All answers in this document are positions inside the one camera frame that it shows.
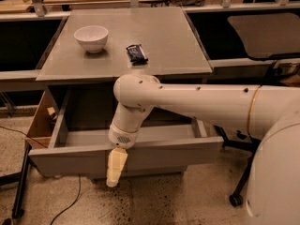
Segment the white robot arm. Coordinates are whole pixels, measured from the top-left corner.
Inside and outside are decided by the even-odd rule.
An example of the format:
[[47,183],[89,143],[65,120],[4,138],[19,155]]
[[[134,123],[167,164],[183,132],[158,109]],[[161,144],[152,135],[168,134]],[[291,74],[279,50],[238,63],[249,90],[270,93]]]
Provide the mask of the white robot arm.
[[144,119],[158,107],[258,139],[250,166],[245,225],[300,225],[300,89],[217,84],[163,84],[123,75],[109,130],[107,185],[115,187]]

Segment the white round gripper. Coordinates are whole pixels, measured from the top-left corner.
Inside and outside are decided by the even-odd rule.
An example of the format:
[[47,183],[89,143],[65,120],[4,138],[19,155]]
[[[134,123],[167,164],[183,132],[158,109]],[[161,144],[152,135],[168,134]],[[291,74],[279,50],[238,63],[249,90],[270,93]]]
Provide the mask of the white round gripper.
[[116,148],[114,148],[108,156],[106,185],[109,188],[117,186],[128,159],[126,149],[129,149],[136,143],[138,134],[138,129],[135,131],[126,131],[118,128],[115,124],[110,125],[108,138],[112,147]]

